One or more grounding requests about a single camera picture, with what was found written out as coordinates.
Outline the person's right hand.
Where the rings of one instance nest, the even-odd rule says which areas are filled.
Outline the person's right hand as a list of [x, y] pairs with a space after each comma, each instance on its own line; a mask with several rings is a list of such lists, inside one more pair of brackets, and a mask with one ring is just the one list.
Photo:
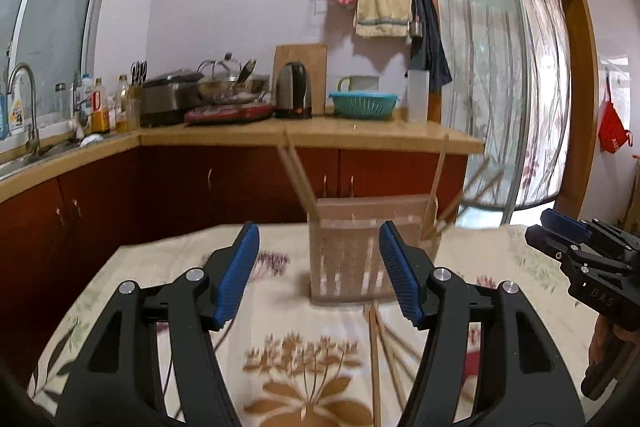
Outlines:
[[594, 324], [593, 335], [590, 341], [588, 357], [589, 365], [600, 364], [605, 355], [608, 345], [612, 343], [613, 338], [625, 341], [625, 343], [639, 343], [639, 332], [629, 332], [622, 329], [603, 315], [599, 315]]

